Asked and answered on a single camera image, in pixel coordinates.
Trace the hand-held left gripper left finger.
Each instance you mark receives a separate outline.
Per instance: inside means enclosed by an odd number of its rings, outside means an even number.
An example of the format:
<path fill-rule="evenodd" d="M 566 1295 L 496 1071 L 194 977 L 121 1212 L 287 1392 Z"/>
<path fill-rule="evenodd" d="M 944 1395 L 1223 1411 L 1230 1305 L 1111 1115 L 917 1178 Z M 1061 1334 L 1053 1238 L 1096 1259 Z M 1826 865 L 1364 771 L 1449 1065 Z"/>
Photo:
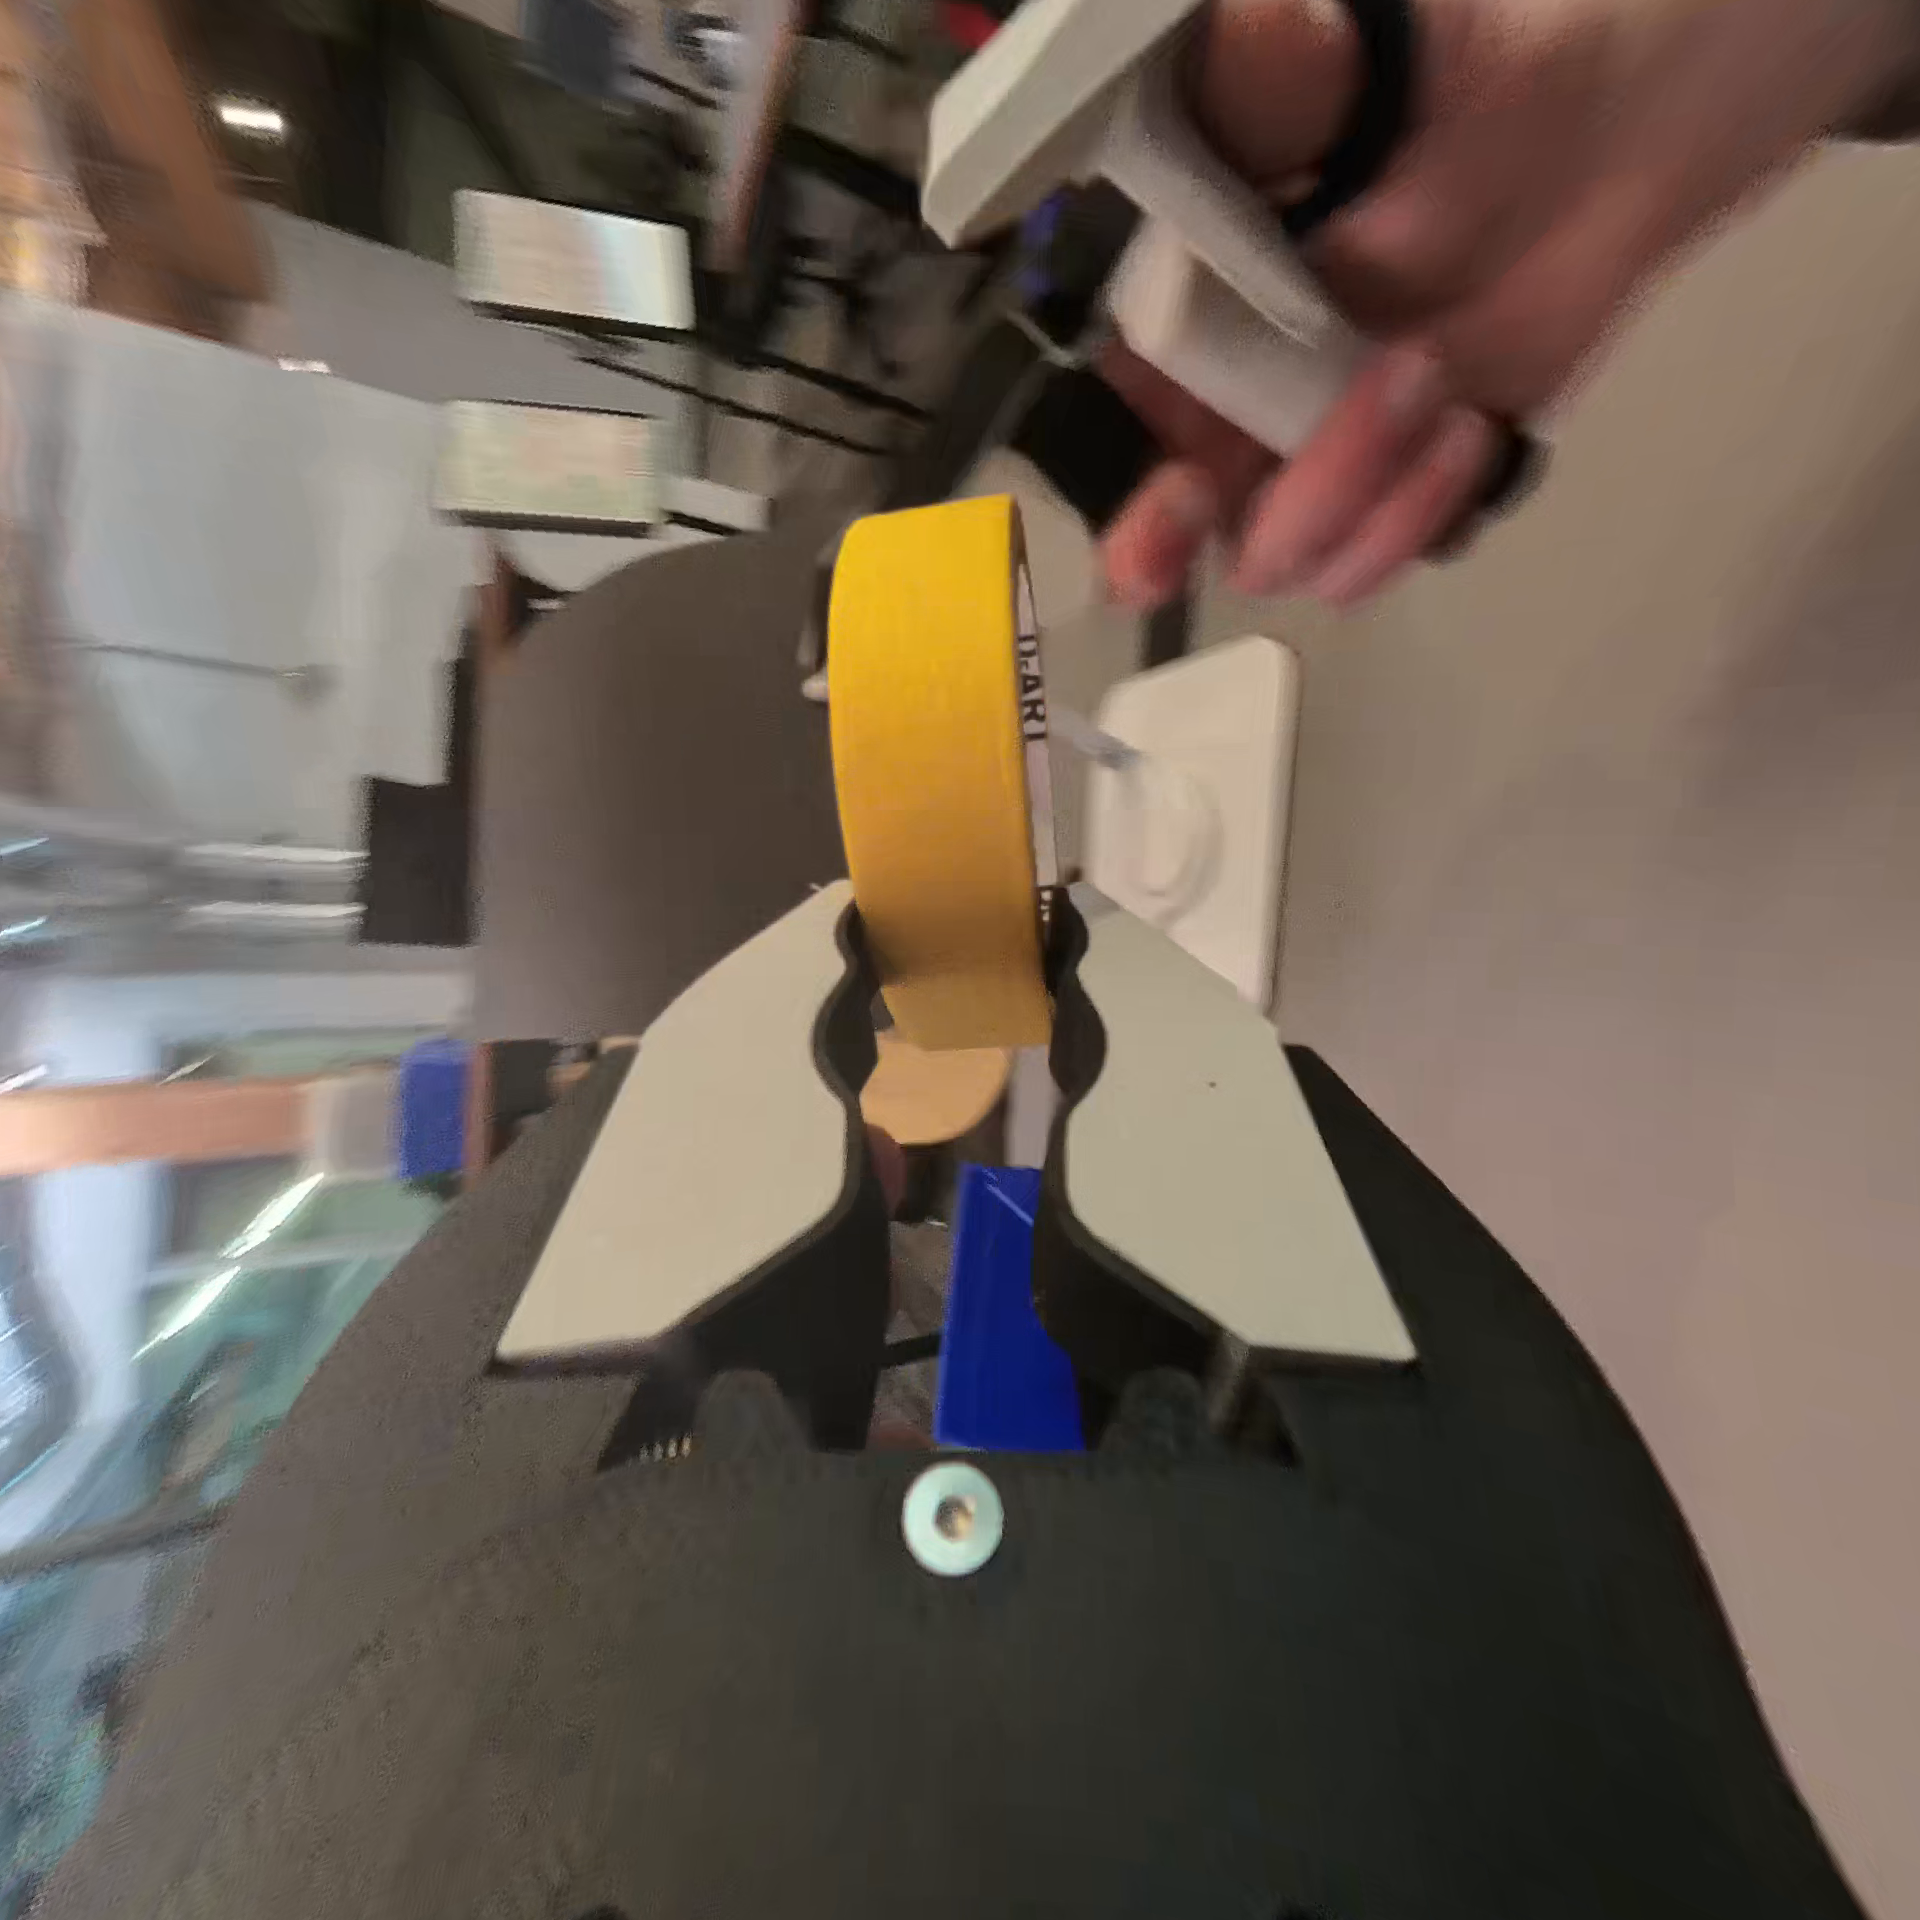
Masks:
<path fill-rule="evenodd" d="M 861 1452 L 889 1329 L 889 1199 L 861 1091 L 876 979 L 851 885 L 700 974 L 641 1038 L 496 1347 L 506 1378 L 624 1375 L 683 1437 L 720 1375 Z"/>

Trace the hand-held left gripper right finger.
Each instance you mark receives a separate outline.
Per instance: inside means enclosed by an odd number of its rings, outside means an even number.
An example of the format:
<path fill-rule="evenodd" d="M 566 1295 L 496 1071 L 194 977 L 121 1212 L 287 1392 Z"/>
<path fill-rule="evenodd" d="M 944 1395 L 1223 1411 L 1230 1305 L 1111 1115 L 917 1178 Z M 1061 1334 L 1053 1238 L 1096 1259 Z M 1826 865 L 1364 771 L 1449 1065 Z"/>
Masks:
<path fill-rule="evenodd" d="M 1090 884 L 1061 897 L 1056 937 L 1034 1305 L 1099 1411 L 1173 1372 L 1237 1441 L 1271 1378 L 1414 1372 L 1267 1012 Z"/>

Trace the yellow masking tape roll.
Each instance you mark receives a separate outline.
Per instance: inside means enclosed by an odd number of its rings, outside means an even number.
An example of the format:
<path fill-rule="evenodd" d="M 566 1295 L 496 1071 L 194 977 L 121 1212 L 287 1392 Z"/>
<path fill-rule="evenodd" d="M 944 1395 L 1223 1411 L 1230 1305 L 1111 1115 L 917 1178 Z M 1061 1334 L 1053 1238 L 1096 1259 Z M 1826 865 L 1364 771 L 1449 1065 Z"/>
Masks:
<path fill-rule="evenodd" d="M 896 1028 L 930 1051 L 1044 1045 L 1057 848 L 1019 499 L 856 521 L 826 675 L 851 901 Z"/>

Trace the person's right hand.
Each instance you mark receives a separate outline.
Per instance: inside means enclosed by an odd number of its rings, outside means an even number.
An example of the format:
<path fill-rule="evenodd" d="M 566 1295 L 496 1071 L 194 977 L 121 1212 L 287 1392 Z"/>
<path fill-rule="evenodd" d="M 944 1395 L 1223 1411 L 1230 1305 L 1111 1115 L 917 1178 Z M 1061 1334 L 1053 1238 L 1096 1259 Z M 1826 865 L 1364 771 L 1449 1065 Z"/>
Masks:
<path fill-rule="evenodd" d="M 1919 134 L 1914 2 L 1414 2 L 1407 132 L 1303 241 L 1371 357 L 1279 462 L 1123 345 L 1164 447 L 1103 537 L 1154 608 L 1213 541 L 1241 594 L 1349 607 L 1470 537 L 1546 415 L 1704 234 L 1829 139 Z"/>

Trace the blue storage bin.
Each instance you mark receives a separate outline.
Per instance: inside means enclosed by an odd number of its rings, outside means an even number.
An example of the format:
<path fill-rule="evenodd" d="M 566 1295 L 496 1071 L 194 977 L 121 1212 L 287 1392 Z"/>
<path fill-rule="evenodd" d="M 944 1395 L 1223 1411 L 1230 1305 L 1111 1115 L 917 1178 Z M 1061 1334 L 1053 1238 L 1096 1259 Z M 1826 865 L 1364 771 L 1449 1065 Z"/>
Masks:
<path fill-rule="evenodd" d="M 946 1452 L 1086 1449 L 1074 1367 L 1034 1309 L 1041 1189 L 1030 1167 L 959 1172 L 931 1417 Z"/>

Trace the grey and wooden curved board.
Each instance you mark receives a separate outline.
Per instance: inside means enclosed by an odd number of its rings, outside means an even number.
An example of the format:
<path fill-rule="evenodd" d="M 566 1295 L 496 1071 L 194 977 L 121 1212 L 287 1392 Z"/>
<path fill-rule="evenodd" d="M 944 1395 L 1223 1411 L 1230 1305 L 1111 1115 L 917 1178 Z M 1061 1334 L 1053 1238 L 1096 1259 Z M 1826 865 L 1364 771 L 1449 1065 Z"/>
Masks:
<path fill-rule="evenodd" d="M 496 1141 L 599 1127 L 531 1042 L 643 1035 L 700 974 L 846 884 L 826 708 L 801 691 L 820 521 L 657 548 L 539 618 L 477 721 L 474 1028 Z"/>

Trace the black monitor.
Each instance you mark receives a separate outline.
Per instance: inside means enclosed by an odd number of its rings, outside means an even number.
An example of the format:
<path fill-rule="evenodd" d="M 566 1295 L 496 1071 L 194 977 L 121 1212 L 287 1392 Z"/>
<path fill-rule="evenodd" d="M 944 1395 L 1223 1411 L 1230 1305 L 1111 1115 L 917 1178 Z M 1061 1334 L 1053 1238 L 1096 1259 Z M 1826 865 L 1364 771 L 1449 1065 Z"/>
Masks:
<path fill-rule="evenodd" d="M 361 947 L 469 948 L 473 808 L 457 784 L 367 779 Z"/>

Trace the white board stand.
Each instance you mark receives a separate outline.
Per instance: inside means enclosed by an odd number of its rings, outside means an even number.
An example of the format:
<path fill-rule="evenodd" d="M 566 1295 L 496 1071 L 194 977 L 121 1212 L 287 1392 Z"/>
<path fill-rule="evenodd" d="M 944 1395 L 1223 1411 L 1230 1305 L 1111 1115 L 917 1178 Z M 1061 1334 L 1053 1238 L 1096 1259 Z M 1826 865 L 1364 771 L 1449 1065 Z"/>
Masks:
<path fill-rule="evenodd" d="M 1074 869 L 1276 1015 L 1303 667 L 1237 637 L 1141 672 L 1093 718 L 1056 707 L 1074 764 Z"/>

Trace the whiteboard on stand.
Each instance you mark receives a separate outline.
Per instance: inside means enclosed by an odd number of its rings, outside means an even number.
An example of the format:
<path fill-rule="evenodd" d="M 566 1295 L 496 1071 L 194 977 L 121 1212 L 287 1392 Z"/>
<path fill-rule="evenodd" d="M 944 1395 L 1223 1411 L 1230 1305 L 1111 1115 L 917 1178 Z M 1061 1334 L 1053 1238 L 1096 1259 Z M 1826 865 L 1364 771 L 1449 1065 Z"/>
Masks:
<path fill-rule="evenodd" d="M 667 521 L 657 424 L 587 407 L 453 401 L 429 499 L 490 532 L 653 537 Z"/>
<path fill-rule="evenodd" d="M 454 284 L 480 314 L 569 321 L 634 337 L 700 325 L 683 227 L 457 189 Z"/>

